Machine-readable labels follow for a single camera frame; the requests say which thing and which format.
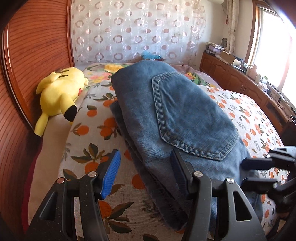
yellow plush toy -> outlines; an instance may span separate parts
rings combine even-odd
[[[40,81],[36,94],[40,94],[42,114],[39,117],[34,133],[42,136],[49,116],[62,113],[68,121],[73,121],[77,107],[74,100],[89,83],[81,70],[67,68],[52,72]]]

curtain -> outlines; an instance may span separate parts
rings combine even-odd
[[[226,51],[234,54],[234,33],[239,17],[239,0],[227,0],[228,38]]]
[[[73,56],[76,65],[124,63],[148,51],[190,64],[205,25],[200,0],[72,0]]]

jeans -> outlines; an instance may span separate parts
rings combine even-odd
[[[240,163],[250,155],[227,115],[186,76],[163,62],[140,61],[117,71],[111,82],[118,99],[111,111],[147,192],[170,227],[184,228],[191,207],[174,178],[173,148],[196,171],[240,184]],[[258,198],[253,195],[251,201]],[[215,217],[213,198],[211,226]]]

back pocket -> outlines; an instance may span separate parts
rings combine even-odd
[[[223,110],[177,72],[157,75],[152,88],[161,138],[189,154],[223,160],[239,138]]]

bedspread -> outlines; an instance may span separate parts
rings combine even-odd
[[[59,168],[59,177],[67,180],[81,178],[95,170],[100,162],[108,160],[113,149],[121,152],[121,165],[111,194],[99,201],[99,207],[110,240],[175,240],[182,239],[184,231],[176,232],[163,222],[155,204],[150,200],[138,175],[124,139],[109,106],[116,101],[110,82],[110,74],[122,68],[121,65],[105,65],[91,75],[91,68],[85,70],[90,79],[88,93],[72,124],[65,146],[64,157]],[[274,127],[258,105],[248,96],[211,87],[205,84],[201,89],[229,116],[253,157],[266,156],[269,148],[283,146]],[[256,171],[262,178],[286,180],[287,171],[272,168]],[[262,226],[265,233],[273,227],[277,214],[275,206],[267,196],[261,197],[263,205]],[[121,215],[114,216],[121,209]],[[78,199],[75,199],[76,231],[82,236]]]

